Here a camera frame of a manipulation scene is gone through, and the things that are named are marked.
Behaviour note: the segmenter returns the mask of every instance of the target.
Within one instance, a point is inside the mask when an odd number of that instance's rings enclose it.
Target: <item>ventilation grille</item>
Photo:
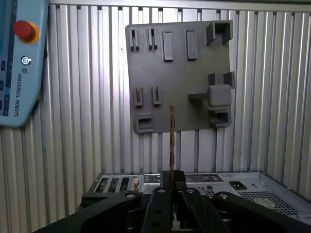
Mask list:
[[[269,209],[278,211],[281,214],[292,216],[298,213],[297,210],[271,192],[240,192],[239,194],[247,200],[261,204]]]
[[[205,187],[198,187],[198,189],[201,189],[205,192],[205,194],[209,197],[209,198],[213,198],[214,196],[214,191],[213,190],[209,190],[206,189]]]

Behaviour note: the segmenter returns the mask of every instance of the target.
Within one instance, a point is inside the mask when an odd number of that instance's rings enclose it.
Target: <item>screw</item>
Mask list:
[[[228,196],[226,194],[220,194],[219,197],[222,198],[222,199],[227,199],[228,198]]]

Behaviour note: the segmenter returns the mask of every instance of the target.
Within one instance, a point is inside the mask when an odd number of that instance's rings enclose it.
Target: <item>aluminum wall panel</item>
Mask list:
[[[0,128],[0,232],[31,232],[72,214],[99,172],[169,168],[169,133],[133,133],[128,24],[233,20],[232,125],[176,132],[175,167],[263,170],[311,199],[309,5],[52,3],[38,105],[24,127]]]

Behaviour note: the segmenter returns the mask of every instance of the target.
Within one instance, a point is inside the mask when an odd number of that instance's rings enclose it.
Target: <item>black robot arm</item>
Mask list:
[[[151,195],[110,195],[36,233],[310,233],[311,226],[229,192],[212,199],[188,188],[183,171],[161,173]]]

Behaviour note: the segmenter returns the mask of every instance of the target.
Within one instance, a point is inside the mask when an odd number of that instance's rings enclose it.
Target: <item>red emergency stop button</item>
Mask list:
[[[35,28],[24,20],[19,20],[14,24],[14,33],[24,41],[31,41],[35,37]]]

